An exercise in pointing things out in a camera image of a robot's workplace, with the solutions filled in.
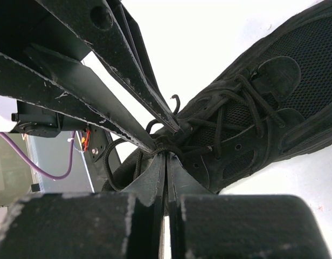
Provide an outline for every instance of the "shoelace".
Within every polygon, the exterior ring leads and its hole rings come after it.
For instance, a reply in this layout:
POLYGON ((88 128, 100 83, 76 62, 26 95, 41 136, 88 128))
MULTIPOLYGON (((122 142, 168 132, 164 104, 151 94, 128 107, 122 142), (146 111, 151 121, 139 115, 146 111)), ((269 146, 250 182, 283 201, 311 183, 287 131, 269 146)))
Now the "shoelace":
MULTIPOLYGON (((230 99, 233 99, 242 105, 245 105, 249 108, 253 122, 255 124, 256 134, 258 138, 262 138, 265 134, 264 127, 262 123, 261 116, 258 112, 256 102, 263 108, 265 113, 269 115, 278 125, 279 127, 284 127, 285 122, 284 120, 277 114, 277 112, 267 103, 266 100, 263 99, 263 97, 253 88, 249 80, 241 75, 238 74, 235 76, 235 81, 240 82, 240 87, 236 90, 236 92, 232 90, 224 89, 219 94, 223 97, 228 97, 230 99)), ((174 115, 176 115, 179 112, 179 108, 181 105, 180 99, 177 95, 172 96, 173 99, 177 100, 177 107, 174 111, 174 115)), ((227 128, 230 130, 238 130, 243 131, 246 129, 244 126, 235 125, 235 124, 225 124, 224 121, 224 109, 225 104, 221 105, 221 107, 218 110, 218 118, 217 123, 210 122, 206 120, 200 120, 200 119, 189 119, 188 123, 192 126, 205 126, 205 127, 212 127, 215 128, 215 135, 214 135, 214 143, 213 148, 210 146, 207 147, 198 147, 198 146, 183 146, 183 147, 177 147, 177 143, 172 143, 169 141, 167 136, 159 135, 159 134, 151 134, 152 138, 156 139, 156 146, 157 149, 153 151, 152 153, 146 153, 139 149, 138 155, 137 155, 137 162, 135 167, 135 172, 133 176, 133 180, 135 180, 139 175, 141 174, 141 165, 143 160, 143 155, 149 155, 154 156, 161 152, 173 152, 175 153, 178 158, 182 161, 186 157, 190 156, 197 156, 197 155, 203 155, 206 153, 210 153, 214 151, 215 158, 220 159, 222 155, 222 149, 220 147, 221 145, 221 133, 223 128, 227 128)), ((146 131, 150 133, 151 128, 158 123, 157 120, 152 120, 146 127, 146 131)), ((117 139, 113 141, 105 150, 103 154, 103 166, 108 174, 108 179, 105 182, 102 190, 105 190, 107 185, 110 184, 112 188, 119 192, 124 187, 119 186, 116 181, 114 180, 112 171, 110 169, 109 163, 108 163, 108 156, 111 153, 111 151, 120 143, 126 142, 123 139, 117 139)))

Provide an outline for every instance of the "purple cable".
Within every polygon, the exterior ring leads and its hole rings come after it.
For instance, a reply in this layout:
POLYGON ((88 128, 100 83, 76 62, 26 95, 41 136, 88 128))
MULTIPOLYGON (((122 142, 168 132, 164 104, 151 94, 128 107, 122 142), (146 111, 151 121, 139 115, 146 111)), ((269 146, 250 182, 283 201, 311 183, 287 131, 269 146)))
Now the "purple cable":
POLYGON ((19 154, 19 156, 21 156, 21 158, 30 166, 32 167, 34 170, 36 170, 38 173, 54 179, 54 180, 62 180, 65 177, 67 177, 70 174, 71 171, 71 167, 73 164, 73 145, 74 145, 74 137, 75 137, 75 131, 73 131, 71 133, 71 141, 70 141, 70 158, 69 158, 69 166, 68 166, 68 171, 61 176, 54 176, 51 174, 48 174, 47 172, 41 170, 36 164, 34 164, 25 154, 24 152, 22 152, 22 150, 15 144, 15 142, 9 138, 5 133, 0 132, 0 136, 6 141, 8 142, 8 144, 16 151, 16 153, 19 154))

